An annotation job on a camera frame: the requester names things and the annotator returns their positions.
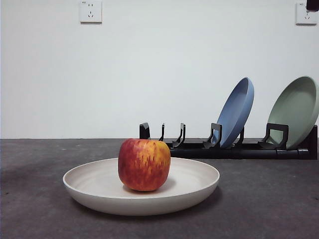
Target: outlet plate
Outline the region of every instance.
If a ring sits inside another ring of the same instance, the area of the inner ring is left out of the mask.
[[[318,23],[318,12],[307,12],[306,3],[296,3],[296,24],[315,25]]]
[[[102,23],[102,1],[81,1],[80,22]]]

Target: red apple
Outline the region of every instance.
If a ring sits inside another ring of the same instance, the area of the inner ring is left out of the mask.
[[[131,189],[158,189],[167,179],[169,166],[169,148],[162,141],[129,138],[121,146],[119,177]]]

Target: black dish rack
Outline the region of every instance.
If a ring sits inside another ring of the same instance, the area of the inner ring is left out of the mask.
[[[213,140],[214,131],[218,131],[218,139]],[[279,143],[269,143],[270,130],[282,131]],[[203,142],[185,142],[186,125],[180,124],[180,134],[172,143],[166,142],[171,157],[210,158],[210,159],[317,159],[318,129],[314,125],[309,135],[295,149],[286,149],[289,127],[285,124],[268,123],[265,137],[256,143],[243,143],[244,128],[236,143],[229,148],[221,148],[222,125],[212,123],[210,136]],[[140,124],[140,139],[150,139],[149,124]],[[161,127],[160,141],[164,141],[164,124]]]

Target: gray floor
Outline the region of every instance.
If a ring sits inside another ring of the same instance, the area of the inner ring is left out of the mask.
[[[220,171],[219,186],[197,206],[167,215],[107,215],[71,199],[63,174],[117,157],[122,142],[1,140],[1,238],[318,238],[318,160],[202,159]]]

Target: blue plate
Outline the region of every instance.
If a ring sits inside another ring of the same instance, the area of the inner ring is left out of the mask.
[[[254,86],[247,77],[242,79],[228,97],[217,123],[222,125],[221,148],[227,148],[236,140],[249,116],[254,101]],[[218,139],[214,131],[212,142]]]

